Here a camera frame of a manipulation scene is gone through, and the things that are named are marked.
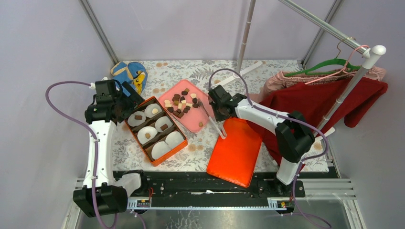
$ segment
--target metal floor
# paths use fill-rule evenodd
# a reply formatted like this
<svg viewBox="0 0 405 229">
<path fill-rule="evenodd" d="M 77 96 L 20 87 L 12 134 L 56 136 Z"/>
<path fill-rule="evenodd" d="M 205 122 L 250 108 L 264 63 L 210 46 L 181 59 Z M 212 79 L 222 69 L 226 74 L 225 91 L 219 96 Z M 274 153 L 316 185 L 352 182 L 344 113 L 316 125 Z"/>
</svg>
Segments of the metal floor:
<svg viewBox="0 0 405 229">
<path fill-rule="evenodd" d="M 333 228 L 349 229 L 349 221 L 338 200 L 299 201 L 301 209 L 327 220 Z M 142 214 L 147 229 L 313 229 L 315 226 L 302 216 L 280 217 L 275 211 L 261 210 L 149 210 Z M 78 229 L 102 229 L 96 218 L 84 214 L 79 219 Z M 113 217 L 103 217 L 107 225 Z M 139 218 L 133 214 L 121 213 L 116 229 L 142 229 Z"/>
</svg>

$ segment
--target gray wall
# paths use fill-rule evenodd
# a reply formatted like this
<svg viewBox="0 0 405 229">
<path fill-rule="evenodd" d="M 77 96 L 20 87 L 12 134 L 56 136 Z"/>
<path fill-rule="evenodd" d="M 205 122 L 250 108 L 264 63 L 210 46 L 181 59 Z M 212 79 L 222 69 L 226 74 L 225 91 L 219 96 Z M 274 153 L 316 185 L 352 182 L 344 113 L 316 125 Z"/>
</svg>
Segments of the gray wall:
<svg viewBox="0 0 405 229">
<path fill-rule="evenodd" d="M 325 18 L 333 0 L 296 0 Z M 238 57 L 249 0 L 90 0 L 122 60 L 230 60 Z M 318 28 L 276 0 L 256 1 L 245 54 L 300 60 Z"/>
<path fill-rule="evenodd" d="M 94 82 L 112 66 L 77 0 L 0 2 L 0 228 L 60 228 L 88 133 L 45 101 L 55 82 Z M 93 91 L 61 86 L 51 100 L 84 120 Z"/>
<path fill-rule="evenodd" d="M 341 172 L 350 177 L 367 228 L 403 228 L 405 131 L 405 1 L 346 0 L 332 25 L 370 46 L 382 44 L 387 53 L 377 66 L 387 69 L 388 91 L 357 127 L 336 125 L 331 136 Z M 325 36 L 309 67 L 336 55 L 337 40 Z M 345 48 L 342 58 L 350 49 Z M 361 64 L 357 58 L 354 63 Z"/>
</svg>

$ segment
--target pink cloth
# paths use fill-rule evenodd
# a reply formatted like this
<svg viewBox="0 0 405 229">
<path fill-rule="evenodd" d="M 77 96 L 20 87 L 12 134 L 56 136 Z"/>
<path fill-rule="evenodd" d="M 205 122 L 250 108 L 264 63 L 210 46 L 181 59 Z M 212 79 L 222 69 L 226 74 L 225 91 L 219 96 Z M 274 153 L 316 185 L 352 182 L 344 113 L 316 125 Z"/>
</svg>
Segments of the pink cloth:
<svg viewBox="0 0 405 229">
<path fill-rule="evenodd" d="M 281 72 L 277 73 L 275 76 L 268 79 L 265 82 L 265 85 L 263 86 L 263 88 L 260 90 L 260 93 L 259 94 L 249 94 L 250 98 L 253 101 L 255 101 L 256 103 L 259 103 L 259 102 L 263 101 L 265 98 L 267 98 L 273 91 L 291 87 L 300 82 L 307 83 L 307 82 L 316 80 L 320 77 L 326 76 L 325 74 L 305 75 L 304 73 L 302 73 L 302 74 L 294 75 L 291 77 L 285 77 L 284 75 L 287 73 L 291 73 L 291 72 L 281 71 Z M 384 78 L 385 74 L 386 74 L 386 70 L 384 68 L 379 68 L 379 67 L 373 66 L 364 77 L 372 79 L 372 80 L 381 81 Z M 350 76 L 351 75 L 349 75 L 349 74 L 340 73 L 340 74 L 316 81 L 316 82 L 312 83 L 311 85 L 331 83 L 334 81 L 346 79 Z"/>
</svg>

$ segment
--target floral tablecloth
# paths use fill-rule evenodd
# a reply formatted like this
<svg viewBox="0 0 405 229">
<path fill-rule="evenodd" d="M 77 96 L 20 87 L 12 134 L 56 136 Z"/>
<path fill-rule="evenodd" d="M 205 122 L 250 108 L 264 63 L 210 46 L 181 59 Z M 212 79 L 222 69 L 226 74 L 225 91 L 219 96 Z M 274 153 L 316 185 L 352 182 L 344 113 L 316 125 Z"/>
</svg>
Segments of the floral tablecloth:
<svg viewBox="0 0 405 229">
<path fill-rule="evenodd" d="M 159 98 L 166 90 L 178 81 L 187 79 L 204 92 L 208 91 L 208 78 L 211 73 L 220 68 L 235 69 L 236 61 L 139 61 L 148 71 L 148 81 L 141 96 L 145 99 L 155 96 Z M 244 61 L 242 69 L 257 61 Z M 280 70 L 297 71 L 296 60 L 262 61 L 263 65 L 244 76 L 250 93 L 258 93 L 264 82 Z M 223 71 L 216 74 L 213 83 L 217 83 L 231 73 Z M 234 81 L 224 87 L 230 94 L 245 94 L 245 89 L 240 81 Z M 114 170 L 146 171 L 206 171 L 213 147 L 218 138 L 218 133 L 208 124 L 200 132 L 192 133 L 177 120 L 177 125 L 183 130 L 188 139 L 188 146 L 176 153 L 157 167 L 152 166 L 131 132 L 124 124 L 119 124 L 114 135 L 112 152 Z M 315 142 L 309 155 L 322 152 L 320 142 Z M 275 172 L 277 167 L 272 163 L 272 158 L 264 144 L 260 148 L 256 162 L 255 172 Z M 327 172 L 328 165 L 325 157 L 307 161 L 303 171 Z"/>
</svg>

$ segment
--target chocolate piece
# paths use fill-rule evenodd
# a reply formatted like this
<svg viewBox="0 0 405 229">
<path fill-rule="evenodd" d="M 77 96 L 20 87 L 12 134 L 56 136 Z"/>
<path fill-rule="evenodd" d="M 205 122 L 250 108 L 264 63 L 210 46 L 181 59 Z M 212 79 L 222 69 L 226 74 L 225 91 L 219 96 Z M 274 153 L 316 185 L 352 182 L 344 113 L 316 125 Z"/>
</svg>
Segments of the chocolate piece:
<svg viewBox="0 0 405 229">
<path fill-rule="evenodd" d="M 163 126 L 160 127 L 161 130 L 165 130 L 165 129 L 167 129 L 167 128 L 169 128 L 169 126 L 168 126 L 167 124 L 165 124 L 165 125 L 163 125 Z"/>
</svg>

